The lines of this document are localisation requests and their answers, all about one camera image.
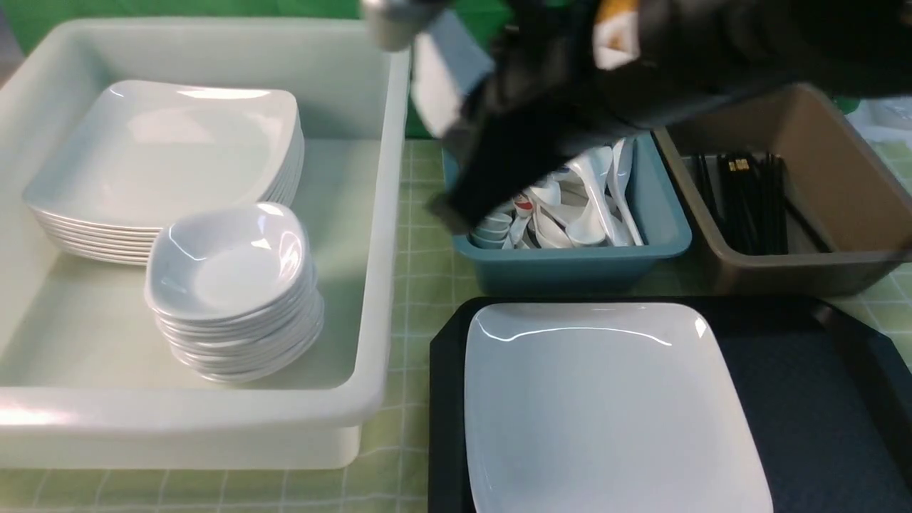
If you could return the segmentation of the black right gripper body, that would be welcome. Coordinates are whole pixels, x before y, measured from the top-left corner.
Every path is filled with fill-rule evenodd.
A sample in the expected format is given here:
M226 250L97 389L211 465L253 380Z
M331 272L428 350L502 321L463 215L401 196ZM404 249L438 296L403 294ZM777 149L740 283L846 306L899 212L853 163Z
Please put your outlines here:
M594 46L602 10L638 38L639 8L620 1L547 6L512 1L512 16L489 40L492 59L458 103L442 144L460 166L455 185L429 202L453 234L466 234L503 202L567 160L618 138L651 129L657 101L647 92L652 70L636 56L607 69Z

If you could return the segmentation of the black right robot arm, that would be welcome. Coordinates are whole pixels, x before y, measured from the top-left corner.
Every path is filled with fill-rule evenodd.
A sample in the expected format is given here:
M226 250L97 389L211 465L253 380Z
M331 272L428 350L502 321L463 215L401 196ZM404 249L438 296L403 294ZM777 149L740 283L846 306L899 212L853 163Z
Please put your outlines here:
M837 96L906 96L908 1L635 1L632 61L596 64L600 9L511 1L493 69L442 146L454 185L429 202L453 234L587 150L792 83Z

